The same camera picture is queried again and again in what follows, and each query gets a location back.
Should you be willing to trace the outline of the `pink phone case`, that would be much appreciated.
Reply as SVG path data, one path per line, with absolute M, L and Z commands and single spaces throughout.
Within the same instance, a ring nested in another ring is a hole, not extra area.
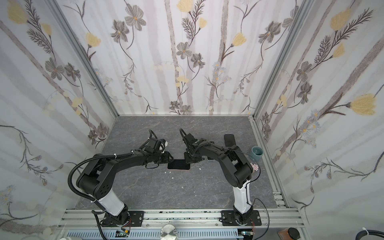
M 173 160 L 171 163 L 168 163 L 167 169 L 189 171 L 191 169 L 191 164 L 187 164 L 186 160 Z

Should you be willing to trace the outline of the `black phone case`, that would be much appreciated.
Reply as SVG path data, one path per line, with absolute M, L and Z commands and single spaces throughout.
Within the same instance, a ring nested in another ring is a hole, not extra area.
M 233 134 L 225 134 L 224 135 L 224 141 L 226 147 L 232 147 L 236 145 L 236 139 Z

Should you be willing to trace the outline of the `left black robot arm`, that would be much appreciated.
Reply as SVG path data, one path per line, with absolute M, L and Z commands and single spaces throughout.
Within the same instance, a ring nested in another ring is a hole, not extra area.
M 96 154 L 75 165 L 68 175 L 70 190 L 101 209 L 100 212 L 92 211 L 92 214 L 103 240 L 106 236 L 99 215 L 104 214 L 107 224 L 113 227 L 123 228 L 132 222 L 127 205 L 113 191 L 116 174 L 133 167 L 146 167 L 149 163 L 159 166 L 173 160 L 166 151 L 167 141 L 157 138 L 152 130 L 149 133 L 150 136 L 139 148 L 120 155 Z

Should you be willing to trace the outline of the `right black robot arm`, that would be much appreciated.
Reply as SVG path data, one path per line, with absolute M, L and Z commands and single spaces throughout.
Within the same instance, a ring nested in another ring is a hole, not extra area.
M 252 182 L 254 168 L 246 155 L 236 145 L 233 134 L 224 135 L 224 146 L 216 145 L 206 139 L 196 139 L 180 129 L 186 145 L 185 160 L 187 164 L 195 164 L 204 159 L 217 161 L 227 182 L 233 187 L 234 206 L 229 216 L 222 215 L 223 226 L 261 226 L 260 214 L 251 204 L 249 184 Z

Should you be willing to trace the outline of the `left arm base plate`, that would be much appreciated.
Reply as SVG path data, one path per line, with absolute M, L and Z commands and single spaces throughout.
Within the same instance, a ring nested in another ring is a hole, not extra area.
M 141 227 L 144 219 L 144 211 L 122 212 L 118 216 L 106 213 L 101 221 L 102 227 Z

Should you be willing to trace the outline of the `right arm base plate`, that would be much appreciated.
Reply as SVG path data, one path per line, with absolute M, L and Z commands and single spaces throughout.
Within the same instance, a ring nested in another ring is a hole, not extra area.
M 249 210 L 245 214 L 240 214 L 234 210 L 221 211 L 221 217 L 219 221 L 223 226 L 234 227 L 234 226 L 261 226 L 262 221 L 258 211 Z

